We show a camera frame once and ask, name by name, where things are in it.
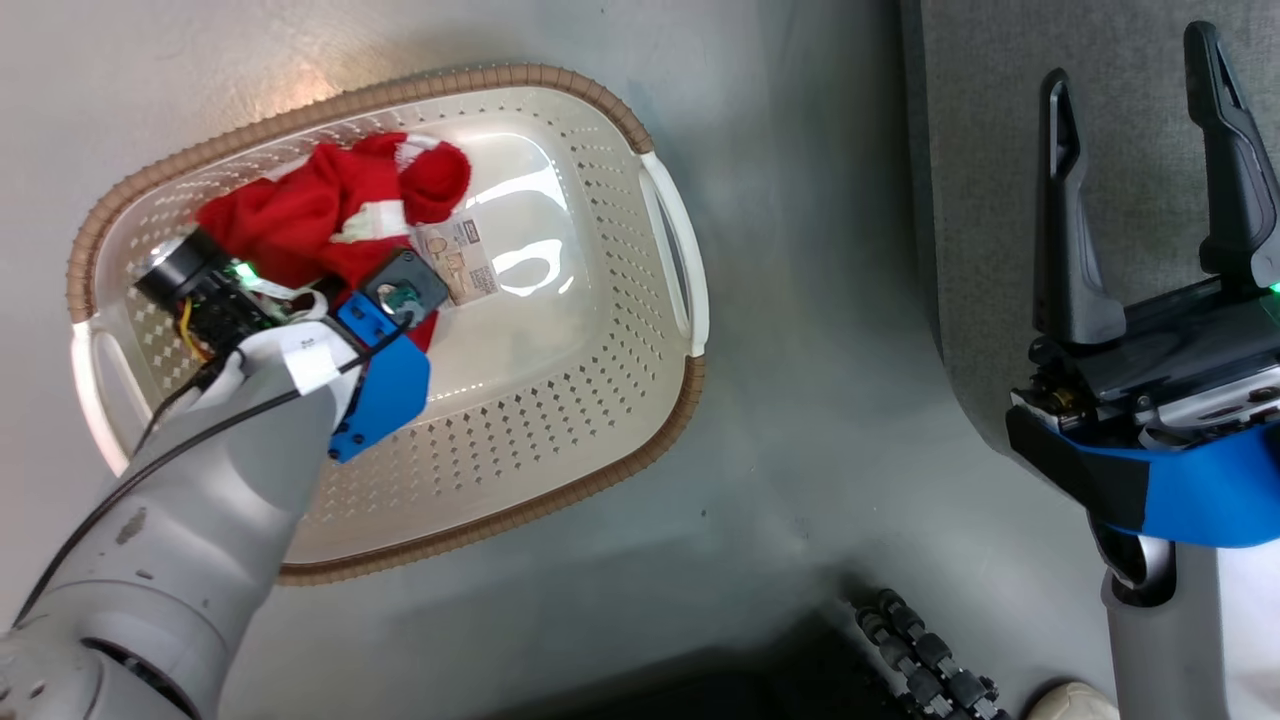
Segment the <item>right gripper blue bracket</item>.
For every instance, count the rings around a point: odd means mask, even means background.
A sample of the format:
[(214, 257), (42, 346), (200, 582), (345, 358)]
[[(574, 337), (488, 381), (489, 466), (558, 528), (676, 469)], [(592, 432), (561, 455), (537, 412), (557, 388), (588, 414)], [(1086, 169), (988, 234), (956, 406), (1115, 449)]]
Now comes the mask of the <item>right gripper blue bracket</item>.
[(1183, 33), (1204, 146), (1212, 278), (1133, 304), (1110, 295), (1085, 213), (1089, 154), (1070, 77), (1039, 87), (1036, 373), (1011, 393), (1019, 459), (1129, 536), (1248, 548), (1279, 536), (1277, 200), (1274, 164), (1221, 35)]

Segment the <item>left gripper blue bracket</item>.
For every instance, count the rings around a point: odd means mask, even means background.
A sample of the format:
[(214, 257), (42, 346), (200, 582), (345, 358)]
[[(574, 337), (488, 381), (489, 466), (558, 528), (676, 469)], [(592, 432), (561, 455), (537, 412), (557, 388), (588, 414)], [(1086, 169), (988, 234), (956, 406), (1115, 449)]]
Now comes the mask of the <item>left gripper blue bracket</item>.
[(329, 456), (347, 462), (426, 407), (431, 366), (413, 332), (431, 322), (431, 270), (394, 249), (353, 287), (338, 277), (291, 288), (225, 252), (206, 231), (155, 249), (136, 288), (172, 315), (178, 336), (205, 363), (154, 411), (143, 437), (220, 378), (278, 357), (293, 395), (335, 391), (339, 416)]

